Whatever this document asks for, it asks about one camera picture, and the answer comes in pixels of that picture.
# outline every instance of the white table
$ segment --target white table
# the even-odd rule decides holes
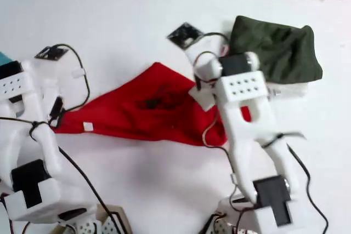
[[[191,77],[186,56],[165,36],[185,21],[204,31],[228,32],[237,15],[313,28],[323,79],[310,85],[305,98],[273,106],[282,129],[300,130],[308,138],[290,142],[313,175],[312,196],[330,220],[329,233],[348,233],[351,0],[0,0],[0,50],[23,60],[45,45],[72,45],[96,98],[154,61]],[[197,233],[233,187],[229,165],[217,150],[93,134],[58,138],[106,203],[124,207],[134,233]],[[272,172],[257,149],[253,177]],[[5,230],[7,218],[1,216]],[[318,226],[297,233],[321,233],[324,222],[315,217]],[[20,227],[16,224],[17,233]],[[42,226],[28,233],[39,229],[45,233]]]

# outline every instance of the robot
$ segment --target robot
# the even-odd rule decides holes
[[[92,190],[77,167],[67,164],[68,160],[76,165],[58,146],[49,125],[58,124],[64,109],[75,109],[88,100],[89,86],[79,56],[80,64],[73,70],[58,63],[72,61],[74,55],[74,49],[60,44],[46,47],[34,61],[0,66],[0,178],[13,192],[4,202],[13,221],[58,222],[70,227],[65,234],[107,233],[95,217]],[[78,96],[66,96],[69,91]],[[108,233],[128,233],[119,213],[106,212],[110,218],[105,223],[114,226]]]
[[[222,50],[207,50],[208,40],[203,39],[213,36],[226,41]],[[310,197],[308,170],[284,138],[303,135],[281,133],[279,130],[257,55],[253,52],[228,55],[229,40],[225,35],[216,32],[205,34],[188,23],[182,24],[168,39],[184,50],[193,65],[196,86],[189,94],[204,111],[217,106],[229,143],[229,149],[225,151],[233,171],[234,191],[219,202],[216,212],[200,233],[287,234],[314,224],[302,213],[307,211],[307,204],[301,196],[293,167],[294,158],[308,176],[307,195],[326,220],[325,233],[328,221]],[[248,107],[250,122],[244,119],[242,107]],[[205,146],[208,146],[206,132],[210,128],[203,134]],[[248,172],[253,144],[265,150],[278,175],[256,181],[250,179]],[[235,195],[237,189],[241,194]]]

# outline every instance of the dark green fabric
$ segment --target dark green fabric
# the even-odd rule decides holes
[[[243,52],[257,53],[268,82],[291,84],[322,78],[309,26],[296,28],[238,16],[230,37],[230,54]]]

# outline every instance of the red fabric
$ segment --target red fabric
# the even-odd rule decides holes
[[[141,75],[63,117],[56,133],[83,133],[91,122],[93,133],[139,140],[170,140],[203,145],[202,133],[217,109],[204,112],[188,94],[195,83],[159,62]],[[211,145],[226,142],[222,121],[208,131]]]

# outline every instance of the teal object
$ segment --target teal object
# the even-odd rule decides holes
[[[7,64],[9,62],[11,62],[12,60],[7,57],[5,54],[3,54],[2,52],[0,52],[0,66],[1,65],[4,65],[4,64]]]

